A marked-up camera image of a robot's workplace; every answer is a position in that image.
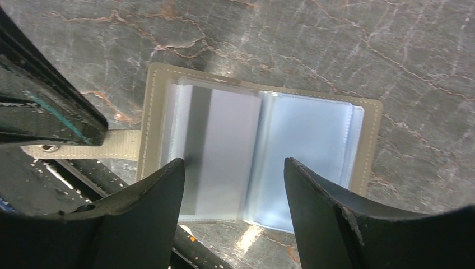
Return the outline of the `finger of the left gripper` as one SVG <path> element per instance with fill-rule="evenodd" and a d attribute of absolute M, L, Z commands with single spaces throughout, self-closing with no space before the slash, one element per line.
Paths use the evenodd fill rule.
<path fill-rule="evenodd" d="M 1 146 L 100 146 L 106 118 L 1 11 Z"/>
<path fill-rule="evenodd" d="M 96 159 L 34 159 L 20 148 L 1 149 L 1 210 L 25 215 L 72 212 L 126 188 Z"/>

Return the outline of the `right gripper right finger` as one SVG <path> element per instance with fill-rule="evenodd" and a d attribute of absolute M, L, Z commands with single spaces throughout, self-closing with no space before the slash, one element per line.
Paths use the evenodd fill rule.
<path fill-rule="evenodd" d="M 294 158 L 286 195 L 302 268 L 473 268 L 474 206 L 439 214 L 390 207 Z"/>

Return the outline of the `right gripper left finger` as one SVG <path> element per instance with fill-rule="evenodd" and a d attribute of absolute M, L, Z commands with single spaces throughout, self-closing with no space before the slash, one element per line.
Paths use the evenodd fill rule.
<path fill-rule="evenodd" d="M 1 212 L 2 268 L 168 268 L 184 193 L 176 158 L 73 212 Z"/>

